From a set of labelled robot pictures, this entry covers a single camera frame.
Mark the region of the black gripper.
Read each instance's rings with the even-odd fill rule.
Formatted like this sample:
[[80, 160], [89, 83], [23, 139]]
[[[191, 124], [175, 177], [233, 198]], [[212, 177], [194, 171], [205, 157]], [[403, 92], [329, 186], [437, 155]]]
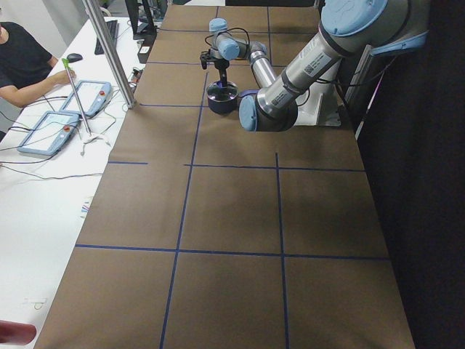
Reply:
[[225, 59], [218, 59], [214, 61], [214, 67], [219, 71], [219, 85], [220, 87], [227, 87], [227, 68], [229, 61]]

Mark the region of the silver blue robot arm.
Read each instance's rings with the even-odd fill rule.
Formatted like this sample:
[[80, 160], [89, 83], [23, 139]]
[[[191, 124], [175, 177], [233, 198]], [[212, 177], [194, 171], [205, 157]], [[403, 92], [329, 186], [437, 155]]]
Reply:
[[296, 99], [341, 58], [367, 45], [373, 56], [422, 47], [429, 11], [429, 1], [326, 1], [318, 32], [280, 75], [274, 74], [261, 43], [233, 37], [226, 20], [214, 18], [211, 47], [201, 60], [248, 60], [260, 89], [241, 100], [240, 124], [249, 132], [282, 132], [297, 120]]

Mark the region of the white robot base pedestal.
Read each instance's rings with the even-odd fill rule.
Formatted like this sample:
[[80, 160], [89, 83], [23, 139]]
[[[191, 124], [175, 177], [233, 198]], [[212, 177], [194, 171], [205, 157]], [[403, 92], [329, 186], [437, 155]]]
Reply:
[[296, 99], [298, 116], [295, 126], [340, 127], [339, 105], [332, 84], [313, 84]]

